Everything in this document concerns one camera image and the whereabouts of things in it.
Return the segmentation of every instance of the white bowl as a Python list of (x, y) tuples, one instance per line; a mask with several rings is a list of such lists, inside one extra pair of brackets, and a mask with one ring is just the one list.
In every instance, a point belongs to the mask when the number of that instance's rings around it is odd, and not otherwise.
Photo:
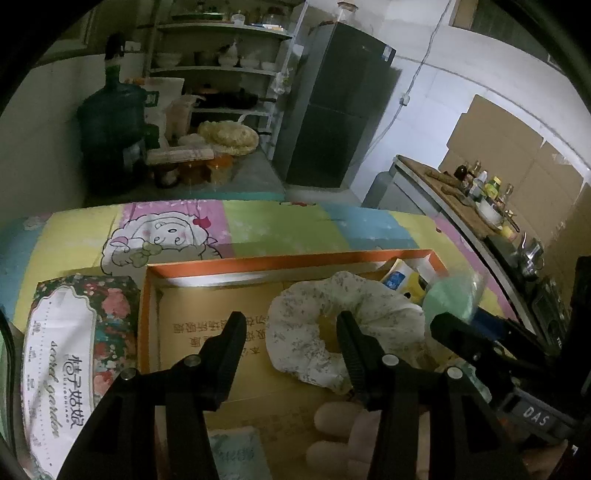
[(497, 212), (487, 201), (482, 199), (476, 204), (476, 211), (480, 218), (482, 218), (490, 227), (500, 230), (502, 229), (503, 216)]
[(257, 59), (242, 59), (240, 61), (240, 65), (242, 65), (246, 69), (257, 69), (261, 65), (261, 62)]
[(261, 67), (263, 70), (267, 70), (268, 72), (276, 72), (277, 71), (277, 65), (275, 65), (271, 61), (261, 62)]
[(181, 63), (182, 58), (182, 53), (157, 53), (154, 61), (161, 69), (171, 69)]
[(218, 57), (217, 60), (222, 67), (235, 67), (238, 63), (238, 57)]

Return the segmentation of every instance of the metal kettle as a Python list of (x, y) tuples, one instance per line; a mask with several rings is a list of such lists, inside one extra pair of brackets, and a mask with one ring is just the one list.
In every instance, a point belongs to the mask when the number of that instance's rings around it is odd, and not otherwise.
[(517, 264), (526, 280), (535, 280), (538, 278), (538, 270), (544, 268), (544, 247), (537, 238), (533, 238), (527, 247), (526, 243), (527, 232), (523, 232), (517, 248)]

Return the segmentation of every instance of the hand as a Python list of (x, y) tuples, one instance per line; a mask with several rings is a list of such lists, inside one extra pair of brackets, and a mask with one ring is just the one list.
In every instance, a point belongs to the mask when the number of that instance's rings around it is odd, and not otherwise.
[[(314, 415), (314, 425), (318, 431), (340, 441), (312, 444), (306, 452), (308, 466), (332, 478), (365, 480), (374, 454), (380, 415), (381, 411), (369, 412), (351, 402), (322, 405)], [(429, 413), (425, 411), (418, 421), (417, 478), (420, 480), (427, 480), (429, 476), (429, 448)], [(565, 448), (566, 442), (523, 452), (523, 460), (532, 479), (547, 479)]]

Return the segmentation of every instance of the metal screw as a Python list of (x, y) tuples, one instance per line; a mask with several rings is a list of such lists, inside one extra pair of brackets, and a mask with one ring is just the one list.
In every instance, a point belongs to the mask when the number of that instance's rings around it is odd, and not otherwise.
[(187, 367), (196, 367), (200, 363), (201, 357), (198, 355), (189, 355), (188, 357), (185, 357), (184, 360), (184, 364), (187, 365)]
[(120, 375), (123, 380), (131, 380), (137, 372), (135, 368), (126, 368), (121, 371)]
[(454, 380), (460, 380), (464, 373), (458, 367), (450, 367), (447, 369), (447, 375)]
[(382, 357), (382, 363), (386, 365), (386, 367), (395, 367), (398, 365), (398, 357), (396, 355), (392, 355), (391, 353), (384, 355)]

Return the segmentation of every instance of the box on table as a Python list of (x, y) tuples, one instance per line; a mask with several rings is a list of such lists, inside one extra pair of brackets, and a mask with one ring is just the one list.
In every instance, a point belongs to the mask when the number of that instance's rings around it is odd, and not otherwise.
[[(427, 249), (149, 265), (139, 314), (138, 368), (144, 373), (167, 369), (198, 353), (209, 336), (221, 332), (232, 311), (241, 311), (247, 319), (242, 358), (228, 400), (217, 412), (205, 413), (207, 428), (254, 426), (275, 480), (314, 478), (305, 453), (312, 443), (325, 439), (314, 429), (314, 412), (342, 398), (275, 370), (265, 346), (269, 305), (296, 281), (321, 280), (338, 271), (379, 280), (399, 258), (427, 258), (433, 277), (446, 274), (439, 257)], [(165, 431), (161, 419), (157, 425), (158, 432)]]

